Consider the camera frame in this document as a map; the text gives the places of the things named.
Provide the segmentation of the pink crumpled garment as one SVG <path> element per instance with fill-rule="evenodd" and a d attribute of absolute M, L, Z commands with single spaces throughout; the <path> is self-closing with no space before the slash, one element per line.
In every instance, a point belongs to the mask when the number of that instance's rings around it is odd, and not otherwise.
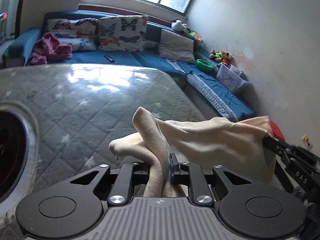
<path fill-rule="evenodd" d="M 72 46 L 62 44 L 53 32 L 45 33 L 35 44 L 29 58 L 30 65 L 47 64 L 48 60 L 72 58 Z"/>

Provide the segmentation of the cream knit garment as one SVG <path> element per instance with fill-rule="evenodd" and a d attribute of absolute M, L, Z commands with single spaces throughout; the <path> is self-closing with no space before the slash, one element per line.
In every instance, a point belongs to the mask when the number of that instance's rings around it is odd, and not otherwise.
<path fill-rule="evenodd" d="M 268 116 L 231 122 L 214 117 L 200 122 L 162 121 L 143 107 L 132 119 L 136 133 L 110 142 L 117 157 L 132 156 L 150 165 L 145 197 L 180 197 L 180 186 L 170 183 L 169 158 L 196 163 L 203 169 L 222 165 L 249 178 L 269 184 L 276 156 L 263 147 L 263 138 L 272 135 Z"/>

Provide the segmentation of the blue corner sofa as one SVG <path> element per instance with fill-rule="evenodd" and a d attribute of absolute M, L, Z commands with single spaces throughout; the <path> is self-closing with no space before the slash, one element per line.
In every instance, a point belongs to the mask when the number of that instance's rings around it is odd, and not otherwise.
<path fill-rule="evenodd" d="M 30 28 L 22 33 L 12 42 L 2 55 L 5 68 L 27 66 L 29 58 L 33 52 L 34 44 L 46 33 L 46 23 L 51 18 L 65 18 L 77 20 L 81 18 L 106 17 L 107 14 L 96 11 L 67 11 L 48 12 L 44 16 L 41 28 Z M 153 22 L 147 23 L 146 28 L 146 49 L 141 52 L 125 51 L 75 51 L 67 63 L 98 63 L 98 64 L 118 64 L 139 67 L 150 67 L 159 69 L 169 74 L 186 92 L 187 96 L 196 106 L 207 116 L 217 114 L 231 121 L 240 121 L 256 116 L 252 106 L 240 95 L 232 94 L 217 79 L 219 70 L 217 63 L 209 59 L 208 53 L 204 49 L 195 50 L 196 59 L 202 59 L 214 66 L 212 72 L 203 72 L 195 64 L 188 64 L 183 61 L 172 61 L 162 58 L 158 54 L 158 43 L 160 41 L 161 30 L 168 28 Z M 110 62 L 104 55 L 110 56 L 115 62 Z"/>

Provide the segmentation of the round black induction cooktop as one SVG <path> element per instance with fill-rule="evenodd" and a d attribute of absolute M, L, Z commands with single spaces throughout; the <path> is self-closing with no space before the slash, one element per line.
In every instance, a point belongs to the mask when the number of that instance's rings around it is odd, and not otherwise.
<path fill-rule="evenodd" d="M 20 115 L 1 111 L 1 202 L 16 187 L 29 152 L 29 131 Z"/>

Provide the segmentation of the wall power socket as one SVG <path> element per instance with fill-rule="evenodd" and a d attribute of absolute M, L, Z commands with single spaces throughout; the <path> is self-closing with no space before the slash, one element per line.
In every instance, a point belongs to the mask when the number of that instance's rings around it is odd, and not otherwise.
<path fill-rule="evenodd" d="M 309 137 L 307 135 L 304 135 L 302 137 L 302 142 L 303 142 L 303 144 L 304 144 L 304 146 L 305 146 L 305 148 L 307 150 L 309 150 L 309 149 L 311 149 L 313 147 L 313 144 L 312 144 L 312 142 L 310 141 L 310 139 L 309 139 Z"/>

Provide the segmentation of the panda plush toy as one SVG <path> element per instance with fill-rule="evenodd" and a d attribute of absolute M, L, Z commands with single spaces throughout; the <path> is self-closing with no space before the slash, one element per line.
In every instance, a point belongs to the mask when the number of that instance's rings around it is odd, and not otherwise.
<path fill-rule="evenodd" d="M 180 32 L 186 35 L 190 33 L 190 29 L 188 28 L 188 25 L 186 23 L 182 23 L 182 21 L 179 19 L 172 21 L 171 28 L 176 32 Z"/>

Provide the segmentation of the green plastic bowl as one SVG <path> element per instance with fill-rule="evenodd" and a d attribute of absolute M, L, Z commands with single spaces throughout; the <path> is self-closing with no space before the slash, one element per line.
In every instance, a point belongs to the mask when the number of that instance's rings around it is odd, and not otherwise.
<path fill-rule="evenodd" d="M 214 70 L 214 66 L 211 63 L 202 59 L 196 60 L 196 66 L 199 70 L 207 73 L 212 72 Z"/>

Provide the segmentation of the grey plain cushion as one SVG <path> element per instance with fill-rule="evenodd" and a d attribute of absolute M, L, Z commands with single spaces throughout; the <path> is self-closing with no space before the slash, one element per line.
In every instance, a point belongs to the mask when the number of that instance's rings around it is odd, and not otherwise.
<path fill-rule="evenodd" d="M 165 29 L 161 30 L 158 53 L 172 61 L 195 63 L 193 40 Z"/>

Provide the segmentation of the clear plastic storage box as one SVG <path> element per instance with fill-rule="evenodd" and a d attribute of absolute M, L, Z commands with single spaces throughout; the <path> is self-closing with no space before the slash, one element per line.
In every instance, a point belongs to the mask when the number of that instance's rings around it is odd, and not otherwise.
<path fill-rule="evenodd" d="M 223 84 L 232 94 L 240 95 L 252 86 L 242 70 L 232 64 L 228 67 L 223 63 L 218 64 L 219 70 L 216 79 Z"/>

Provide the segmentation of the left butterfly print pillow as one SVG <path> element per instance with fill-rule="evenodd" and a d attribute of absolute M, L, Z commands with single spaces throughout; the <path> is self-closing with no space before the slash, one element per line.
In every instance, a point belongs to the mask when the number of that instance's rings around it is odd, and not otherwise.
<path fill-rule="evenodd" d="M 96 18 L 69 20 L 51 18 L 47 20 L 46 32 L 52 32 L 61 44 L 70 44 L 72 51 L 95 51 Z"/>

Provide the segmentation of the colourful plush toy pile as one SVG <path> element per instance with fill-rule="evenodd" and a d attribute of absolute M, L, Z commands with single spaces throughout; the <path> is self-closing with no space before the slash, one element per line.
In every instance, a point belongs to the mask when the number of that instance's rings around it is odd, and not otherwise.
<path fill-rule="evenodd" d="M 232 61 L 232 56 L 230 53 L 226 51 L 215 51 L 211 50 L 209 54 L 209 58 L 218 63 L 223 63 L 224 65 L 230 65 Z"/>

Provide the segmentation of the butterfly print pillow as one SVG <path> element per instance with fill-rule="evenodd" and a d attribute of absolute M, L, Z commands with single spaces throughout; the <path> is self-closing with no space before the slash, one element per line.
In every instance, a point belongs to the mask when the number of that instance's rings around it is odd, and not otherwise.
<path fill-rule="evenodd" d="M 137 52 L 145 49 L 148 16 L 110 16 L 98 21 L 99 49 Z"/>
<path fill-rule="evenodd" d="M 46 32 L 52 32 L 61 44 L 70 44 L 72 51 L 95 51 L 96 18 L 69 20 L 51 18 L 47 20 Z"/>

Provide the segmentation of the right butterfly print pillow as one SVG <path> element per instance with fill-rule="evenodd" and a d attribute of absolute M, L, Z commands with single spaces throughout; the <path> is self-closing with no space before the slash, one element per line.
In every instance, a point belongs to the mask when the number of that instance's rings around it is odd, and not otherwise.
<path fill-rule="evenodd" d="M 148 16 L 110 16 L 98 21 L 99 49 L 137 52 L 145 49 Z"/>

